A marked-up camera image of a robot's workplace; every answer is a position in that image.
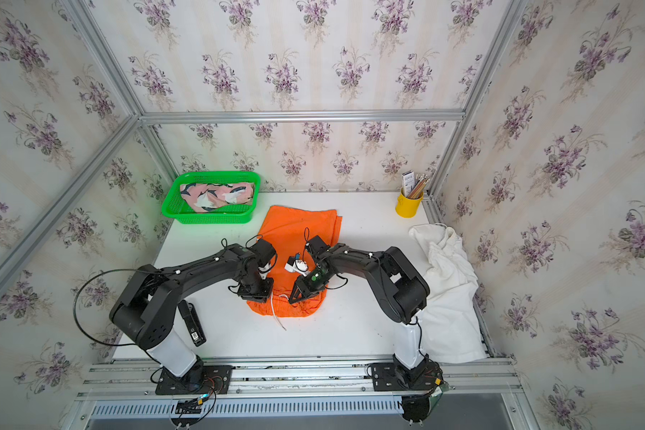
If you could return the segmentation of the orange shorts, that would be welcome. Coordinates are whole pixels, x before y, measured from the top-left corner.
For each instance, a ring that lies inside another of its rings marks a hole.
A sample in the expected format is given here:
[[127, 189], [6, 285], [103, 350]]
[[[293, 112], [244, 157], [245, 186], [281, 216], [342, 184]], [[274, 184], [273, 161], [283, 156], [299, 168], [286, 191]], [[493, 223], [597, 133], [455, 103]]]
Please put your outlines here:
[[265, 303], [249, 301], [247, 305], [258, 315], [279, 318], [306, 318], [322, 306], [326, 294], [292, 305], [288, 297], [298, 277], [287, 272], [285, 265], [290, 257], [301, 253], [307, 238], [319, 236], [327, 245], [339, 241], [342, 217], [337, 211], [304, 211], [284, 206], [272, 206], [268, 211], [259, 234], [270, 242], [278, 254], [278, 261], [269, 276], [274, 279], [272, 295]]

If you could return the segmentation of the pink shark print shorts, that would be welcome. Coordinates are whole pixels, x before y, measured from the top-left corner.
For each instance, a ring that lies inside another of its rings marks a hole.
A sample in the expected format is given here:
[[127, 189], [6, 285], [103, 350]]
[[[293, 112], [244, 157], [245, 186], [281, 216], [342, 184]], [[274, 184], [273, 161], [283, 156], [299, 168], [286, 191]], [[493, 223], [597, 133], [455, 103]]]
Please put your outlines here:
[[197, 213], [208, 213], [231, 205], [251, 205], [254, 200], [253, 183], [185, 184], [180, 196]]

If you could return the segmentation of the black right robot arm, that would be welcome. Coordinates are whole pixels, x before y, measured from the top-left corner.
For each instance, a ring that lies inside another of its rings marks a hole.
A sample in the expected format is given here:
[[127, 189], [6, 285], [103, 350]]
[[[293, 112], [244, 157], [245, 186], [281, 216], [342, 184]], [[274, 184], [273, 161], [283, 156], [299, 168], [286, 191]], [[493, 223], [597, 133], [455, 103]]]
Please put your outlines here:
[[297, 274], [288, 296], [292, 305], [329, 290], [333, 278], [353, 275], [365, 280], [384, 314], [401, 325], [393, 353], [395, 365], [404, 371], [427, 366], [419, 314], [427, 306], [430, 288], [401, 249], [364, 251], [344, 243], [329, 245], [315, 236], [306, 241], [303, 252], [288, 258], [285, 270]]

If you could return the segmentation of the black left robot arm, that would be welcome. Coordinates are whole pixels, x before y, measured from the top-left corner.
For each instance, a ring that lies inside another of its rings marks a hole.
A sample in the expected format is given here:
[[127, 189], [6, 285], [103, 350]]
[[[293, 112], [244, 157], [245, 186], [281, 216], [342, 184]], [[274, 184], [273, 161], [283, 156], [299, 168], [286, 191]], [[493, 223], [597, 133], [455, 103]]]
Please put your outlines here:
[[177, 308], [191, 295], [222, 281], [236, 283], [236, 295], [265, 303], [274, 280], [267, 276], [276, 261], [272, 244], [260, 238], [249, 247], [227, 244], [216, 254], [173, 267], [147, 264], [132, 270], [109, 320], [132, 344], [156, 360], [172, 376], [199, 372], [199, 358], [174, 330]]

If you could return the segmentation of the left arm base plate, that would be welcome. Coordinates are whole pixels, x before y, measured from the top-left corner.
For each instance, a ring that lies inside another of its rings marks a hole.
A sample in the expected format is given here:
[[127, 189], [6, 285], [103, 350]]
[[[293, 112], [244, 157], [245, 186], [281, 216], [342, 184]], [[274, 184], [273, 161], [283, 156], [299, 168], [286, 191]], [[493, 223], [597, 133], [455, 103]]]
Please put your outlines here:
[[163, 367], [156, 383], [155, 394], [159, 396], [178, 396], [202, 394], [226, 394], [233, 367], [230, 365], [201, 365], [197, 363], [184, 376], [175, 376]]

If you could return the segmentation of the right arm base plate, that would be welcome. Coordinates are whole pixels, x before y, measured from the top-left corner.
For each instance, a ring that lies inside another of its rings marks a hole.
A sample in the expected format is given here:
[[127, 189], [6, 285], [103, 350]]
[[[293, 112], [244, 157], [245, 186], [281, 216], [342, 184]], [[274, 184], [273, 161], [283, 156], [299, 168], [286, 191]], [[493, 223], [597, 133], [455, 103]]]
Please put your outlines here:
[[444, 383], [442, 368], [428, 356], [413, 368], [394, 359], [372, 363], [367, 369], [375, 392], [427, 392]]

